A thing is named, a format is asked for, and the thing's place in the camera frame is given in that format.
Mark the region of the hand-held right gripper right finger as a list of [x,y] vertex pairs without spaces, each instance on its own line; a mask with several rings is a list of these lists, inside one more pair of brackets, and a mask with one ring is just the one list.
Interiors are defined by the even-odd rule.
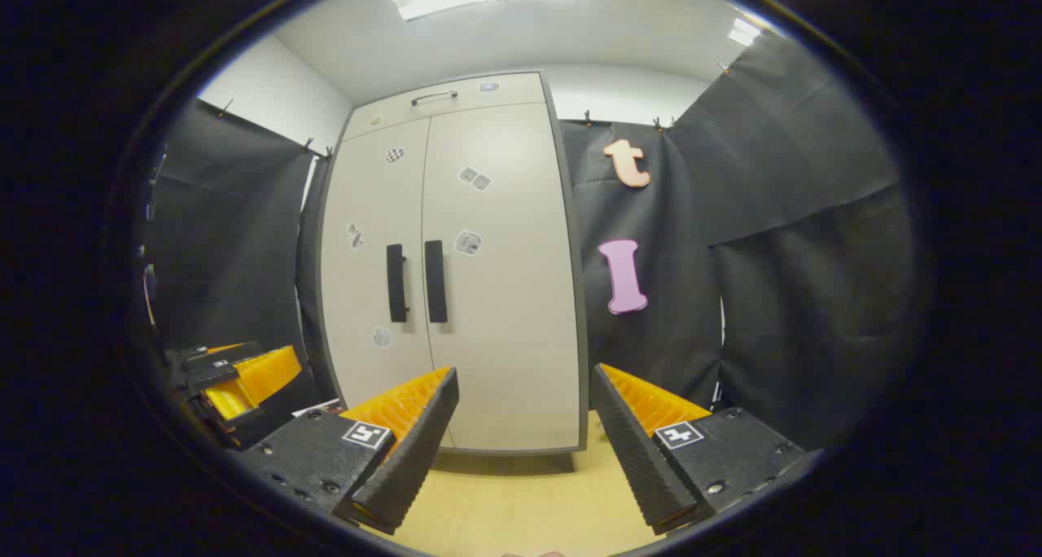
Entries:
[[593,369],[589,387],[641,516],[656,534],[746,505],[819,457],[741,407],[711,411],[607,364]]

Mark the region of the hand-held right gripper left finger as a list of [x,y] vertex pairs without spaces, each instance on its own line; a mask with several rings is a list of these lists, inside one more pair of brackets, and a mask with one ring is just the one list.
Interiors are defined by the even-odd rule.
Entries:
[[348,410],[306,410],[239,456],[309,511],[394,534],[457,404],[457,369],[444,366]]

